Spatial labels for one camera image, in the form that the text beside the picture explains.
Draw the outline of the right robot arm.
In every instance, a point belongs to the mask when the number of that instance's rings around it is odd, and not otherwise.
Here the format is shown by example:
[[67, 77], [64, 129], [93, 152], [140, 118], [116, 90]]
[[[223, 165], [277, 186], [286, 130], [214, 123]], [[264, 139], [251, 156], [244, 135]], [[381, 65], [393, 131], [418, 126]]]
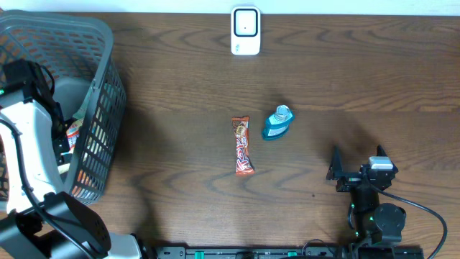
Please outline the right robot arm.
[[391, 203], [381, 203], [379, 194], [391, 186], [398, 172], [379, 145], [377, 154], [357, 172], [346, 172], [339, 149], [333, 149], [326, 178], [336, 181], [338, 192], [351, 195], [349, 226], [356, 240], [344, 248], [345, 258], [394, 258], [394, 247], [402, 240], [406, 212]]

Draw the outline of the blue mouthwash bottle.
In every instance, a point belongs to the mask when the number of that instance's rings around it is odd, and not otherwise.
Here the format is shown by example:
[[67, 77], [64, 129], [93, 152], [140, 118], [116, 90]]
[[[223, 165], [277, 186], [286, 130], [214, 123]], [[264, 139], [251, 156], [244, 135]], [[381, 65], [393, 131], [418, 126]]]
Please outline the blue mouthwash bottle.
[[290, 128], [295, 115], [286, 105], [279, 105], [275, 112], [265, 120], [262, 138], [276, 140], [282, 137]]

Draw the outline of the orange chocolate bar wrapper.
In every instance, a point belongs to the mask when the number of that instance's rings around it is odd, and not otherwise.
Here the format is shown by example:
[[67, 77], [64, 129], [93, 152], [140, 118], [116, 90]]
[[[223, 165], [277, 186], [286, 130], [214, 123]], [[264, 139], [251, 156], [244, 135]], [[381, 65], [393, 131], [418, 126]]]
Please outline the orange chocolate bar wrapper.
[[231, 119], [236, 140], [236, 175], [250, 176], [255, 169], [249, 157], [249, 116]]

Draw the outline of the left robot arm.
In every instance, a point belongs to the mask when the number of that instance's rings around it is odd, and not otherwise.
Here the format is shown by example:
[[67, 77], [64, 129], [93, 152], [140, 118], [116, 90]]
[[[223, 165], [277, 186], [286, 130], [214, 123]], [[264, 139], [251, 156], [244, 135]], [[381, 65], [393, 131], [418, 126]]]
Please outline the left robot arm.
[[97, 213], [63, 190], [57, 159], [69, 145], [49, 70], [19, 59], [3, 71], [9, 200], [1, 247], [14, 258], [146, 258], [134, 235], [110, 233]]

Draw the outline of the cream snack bag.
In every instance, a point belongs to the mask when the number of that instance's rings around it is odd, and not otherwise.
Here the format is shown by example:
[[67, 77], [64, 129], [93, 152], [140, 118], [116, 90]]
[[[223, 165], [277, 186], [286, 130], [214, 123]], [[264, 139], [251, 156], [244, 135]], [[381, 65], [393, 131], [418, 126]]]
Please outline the cream snack bag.
[[64, 173], [67, 173], [69, 171], [70, 162], [72, 160], [76, 142], [80, 136], [80, 128], [82, 124], [83, 119], [75, 120], [66, 132], [70, 149], [68, 152], [62, 154], [63, 162], [57, 167], [60, 175], [63, 175]]

